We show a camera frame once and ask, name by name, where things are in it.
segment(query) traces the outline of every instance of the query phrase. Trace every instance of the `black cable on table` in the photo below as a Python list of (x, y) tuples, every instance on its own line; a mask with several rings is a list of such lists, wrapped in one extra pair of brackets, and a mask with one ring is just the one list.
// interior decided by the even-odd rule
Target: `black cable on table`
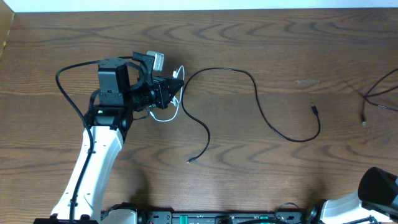
[(396, 68), (396, 69), (392, 70), (391, 72), (385, 74), (385, 75), (384, 75), (383, 77), (381, 77), (381, 78), (380, 78), (380, 79), (379, 79), (379, 80), (378, 80), (378, 81), (377, 81), (377, 82), (376, 82), (364, 95), (361, 95), (362, 98), (363, 98), (363, 100), (362, 100), (362, 107), (361, 107), (361, 113), (360, 113), (360, 115), (361, 115), (361, 122), (362, 122), (362, 125), (363, 125), (363, 126), (366, 126), (366, 116), (365, 116), (365, 105), (366, 105), (366, 103), (369, 103), (370, 105), (378, 106), (378, 107), (381, 107), (381, 108), (384, 108), (384, 109), (387, 109), (387, 110), (391, 110), (391, 111), (394, 111), (394, 112), (398, 112), (398, 109), (391, 108), (391, 107), (385, 106), (385, 105), (380, 105), (380, 104), (374, 103), (374, 102), (372, 102), (372, 101), (370, 101), (370, 100), (368, 99), (368, 98), (370, 98), (370, 97), (380, 96), (380, 95), (385, 94), (385, 93), (388, 93), (388, 92), (390, 92), (390, 91), (392, 91), (392, 90), (398, 89), (398, 86), (395, 86), (395, 87), (392, 87), (392, 88), (390, 88), (390, 89), (388, 89), (388, 90), (381, 91), (381, 92), (379, 92), (379, 93), (370, 94), (370, 92), (372, 92), (372, 90), (373, 90), (378, 84), (380, 84), (380, 82), (382, 82), (384, 79), (386, 79), (388, 76), (392, 75), (392, 74), (395, 73), (395, 72), (398, 72), (398, 68)]
[(270, 127), (271, 130), (273, 130), (275, 133), (277, 133), (281, 138), (283, 138), (283, 139), (285, 139), (285, 140), (288, 140), (288, 141), (292, 141), (292, 142), (307, 142), (307, 141), (311, 141), (311, 140), (315, 139), (315, 138), (319, 135), (319, 133), (320, 133), (320, 131), (321, 131), (321, 122), (320, 122), (320, 119), (319, 119), (319, 114), (318, 114), (317, 107), (316, 107), (315, 105), (312, 104), (312, 105), (311, 105), (311, 109), (312, 109), (314, 115), (317, 117), (317, 121), (318, 121), (318, 131), (317, 131), (317, 133), (316, 133), (314, 136), (312, 136), (312, 137), (310, 137), (310, 138), (308, 138), (308, 139), (304, 139), (304, 140), (292, 139), (292, 138), (289, 138), (289, 137), (283, 135), (281, 132), (279, 132), (278, 130), (276, 130), (276, 128), (273, 127), (273, 125), (271, 125), (270, 122), (268, 122), (268, 120), (267, 120), (267, 118), (266, 118), (264, 112), (263, 112), (262, 109), (261, 109), (261, 105), (260, 105), (260, 101), (259, 101), (259, 97), (258, 97), (258, 93), (257, 93), (257, 85), (256, 85), (256, 82), (254, 81), (253, 76), (252, 76), (249, 72), (244, 71), (244, 70), (235, 69), (235, 68), (218, 68), (218, 67), (214, 67), (214, 68), (204, 68), (204, 69), (202, 69), (202, 70), (199, 70), (199, 71), (195, 72), (195, 73), (188, 79), (188, 81), (186, 82), (185, 87), (183, 88), (183, 91), (182, 91), (182, 98), (181, 98), (182, 109), (184, 110), (184, 112), (185, 112), (191, 119), (193, 119), (193, 120), (196, 121), (197, 123), (201, 124), (201, 125), (206, 129), (207, 136), (208, 136), (208, 138), (207, 138), (207, 145), (205, 146), (204, 150), (202, 150), (202, 152), (201, 152), (199, 155), (197, 155), (197, 156), (195, 156), (195, 157), (189, 159), (189, 160), (187, 161), (187, 163), (190, 163), (190, 162), (193, 162), (193, 161), (197, 160), (201, 155), (203, 155), (203, 153), (205, 153), (205, 151), (207, 150), (207, 148), (208, 148), (208, 146), (209, 146), (209, 144), (210, 144), (210, 130), (209, 130), (209, 128), (207, 127), (207, 125), (206, 125), (205, 123), (203, 123), (202, 121), (200, 121), (199, 119), (195, 118), (195, 117), (192, 116), (190, 113), (188, 113), (188, 111), (187, 111), (187, 110), (185, 109), (185, 107), (184, 107), (184, 102), (183, 102), (184, 93), (185, 93), (185, 91), (187, 90), (187, 86), (188, 86), (189, 82), (192, 80), (193, 77), (195, 77), (195, 76), (198, 75), (199, 73), (204, 72), (204, 71), (207, 71), (207, 70), (227, 70), (227, 71), (233, 71), (233, 72), (240, 72), (240, 73), (244, 73), (244, 74), (246, 74), (248, 77), (250, 77), (250, 79), (251, 79), (251, 81), (253, 82), (253, 85), (254, 85), (254, 93), (255, 93), (255, 95), (256, 95), (256, 102), (257, 102), (257, 105), (258, 105), (258, 107), (259, 107), (259, 111), (260, 111), (260, 113), (261, 113), (262, 118), (263, 118), (264, 121), (267, 123), (268, 127)]

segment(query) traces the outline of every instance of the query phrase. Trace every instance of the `wooden surface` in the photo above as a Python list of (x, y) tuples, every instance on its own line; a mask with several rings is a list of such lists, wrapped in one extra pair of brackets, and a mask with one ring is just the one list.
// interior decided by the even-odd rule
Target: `wooden surface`
[(6, 47), (6, 39), (11, 28), (14, 12), (3, 0), (0, 0), (0, 59)]
[[(147, 50), (166, 55), (164, 75), (181, 64), (188, 77), (206, 67), (250, 71), (277, 129), (312, 136), (315, 102), (322, 131), (311, 142), (287, 142), (262, 120), (248, 77), (204, 73), (191, 82), (185, 104), (211, 130), (208, 152), (185, 163), (203, 149), (206, 132), (182, 111), (170, 123), (135, 121), (103, 208), (306, 207), (355, 191), (372, 166), (398, 173), (397, 114), (369, 106), (362, 128), (356, 92), (398, 66), (398, 9), (18, 14), (0, 63), (0, 223), (49, 216), (75, 165), (83, 128), (55, 72)], [(98, 87), (96, 67), (66, 72), (61, 82), (86, 111)], [(392, 77), (379, 90), (397, 84)], [(398, 106), (396, 97), (378, 101)], [(173, 112), (156, 111), (160, 118)]]

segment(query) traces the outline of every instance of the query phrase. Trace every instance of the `white cable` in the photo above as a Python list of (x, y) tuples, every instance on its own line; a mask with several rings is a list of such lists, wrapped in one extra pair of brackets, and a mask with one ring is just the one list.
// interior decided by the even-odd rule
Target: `white cable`
[[(184, 68), (183, 65), (181, 65), (180, 68), (179, 68), (177, 71), (174, 71), (174, 72), (173, 72), (173, 78), (178, 78), (178, 75), (180, 74), (181, 69), (182, 69), (182, 80), (185, 81), (185, 68)], [(181, 103), (181, 99), (182, 99), (182, 88), (183, 88), (183, 87), (181, 87), (181, 89), (180, 89), (180, 100), (178, 100), (178, 99), (174, 96), (173, 99), (172, 99), (172, 101), (170, 101), (170, 103), (172, 103), (174, 106), (177, 107), (177, 109), (175, 110), (175, 114), (174, 114), (174, 116), (173, 116), (172, 118), (167, 119), (167, 120), (161, 120), (161, 119), (157, 119), (157, 118), (156, 118), (154, 112), (150, 111), (149, 114), (150, 114), (156, 121), (159, 121), (159, 122), (168, 122), (168, 121), (172, 121), (172, 120), (176, 117), (176, 115), (177, 115), (177, 113), (178, 113), (178, 109), (180, 108), (180, 103)]]

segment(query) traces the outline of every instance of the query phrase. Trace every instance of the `cable end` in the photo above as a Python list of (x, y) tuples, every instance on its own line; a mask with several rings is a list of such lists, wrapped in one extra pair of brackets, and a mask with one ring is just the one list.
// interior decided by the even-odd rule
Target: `cable end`
[(319, 112), (318, 112), (318, 110), (317, 110), (317, 107), (316, 107), (315, 104), (312, 103), (312, 102), (311, 102), (310, 104), (311, 104), (312, 112), (315, 114), (315, 116), (318, 116)]
[(191, 163), (191, 162), (193, 162), (193, 161), (195, 161), (196, 160), (196, 158), (191, 158), (191, 159), (189, 159), (188, 161), (187, 161), (187, 164), (189, 164), (189, 163)]
[(366, 118), (364, 114), (361, 114), (361, 124), (362, 127), (366, 128), (368, 126), (368, 122), (366, 122)]

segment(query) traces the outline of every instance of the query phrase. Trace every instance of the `cable connector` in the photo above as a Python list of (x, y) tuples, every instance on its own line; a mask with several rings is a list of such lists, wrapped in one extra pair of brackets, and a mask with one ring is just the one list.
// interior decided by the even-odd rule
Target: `cable connector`
[(189, 163), (195, 161), (196, 159), (197, 159), (197, 157), (194, 157), (194, 158), (189, 159), (189, 160), (187, 161), (187, 164), (189, 164)]
[(163, 69), (164, 54), (149, 50), (149, 51), (147, 51), (147, 55), (151, 55), (151, 56), (155, 57), (153, 70), (156, 72), (161, 72)]
[(173, 78), (178, 78), (178, 75), (180, 74), (180, 71), (178, 69), (175, 69), (173, 71)]
[(361, 114), (361, 124), (362, 127), (366, 128), (368, 126), (368, 122), (366, 122), (365, 114)]
[(312, 109), (312, 112), (315, 114), (315, 116), (318, 116), (319, 113), (318, 113), (317, 107), (312, 102), (311, 102), (311, 109)]

